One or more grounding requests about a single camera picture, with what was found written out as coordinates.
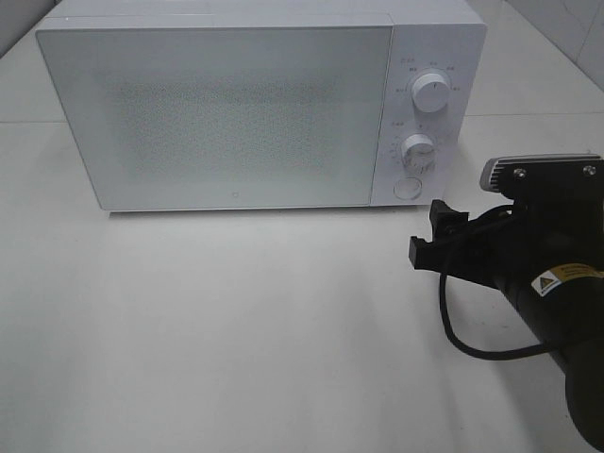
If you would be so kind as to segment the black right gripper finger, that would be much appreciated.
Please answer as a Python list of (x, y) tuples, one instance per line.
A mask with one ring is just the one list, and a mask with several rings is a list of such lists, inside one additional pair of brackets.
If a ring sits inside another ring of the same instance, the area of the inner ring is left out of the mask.
[(469, 213), (453, 210), (445, 201), (434, 199), (430, 205), (429, 221), (433, 236), (450, 236), (467, 227)]
[(440, 239), (428, 242), (411, 236), (409, 258), (415, 270), (426, 270), (449, 274), (462, 274), (467, 270), (467, 262), (461, 247), (461, 239)]

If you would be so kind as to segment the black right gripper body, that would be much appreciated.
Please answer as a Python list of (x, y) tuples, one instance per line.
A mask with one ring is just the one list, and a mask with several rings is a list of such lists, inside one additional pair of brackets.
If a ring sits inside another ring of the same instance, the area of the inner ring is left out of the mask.
[(601, 288), (603, 192), (530, 192), (468, 220), (464, 278), (488, 288)]

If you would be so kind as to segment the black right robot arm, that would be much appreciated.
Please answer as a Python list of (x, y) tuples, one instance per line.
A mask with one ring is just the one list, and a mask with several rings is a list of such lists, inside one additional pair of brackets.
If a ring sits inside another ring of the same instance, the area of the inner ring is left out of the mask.
[[(414, 268), (439, 274), (446, 338), (486, 361), (548, 354), (565, 375), (565, 399), (581, 437), (603, 448), (603, 196), (596, 191), (513, 194), (476, 219), (435, 200), (432, 239), (411, 239)], [(446, 299), (449, 277), (500, 291), (537, 338), (490, 351), (461, 340)]]

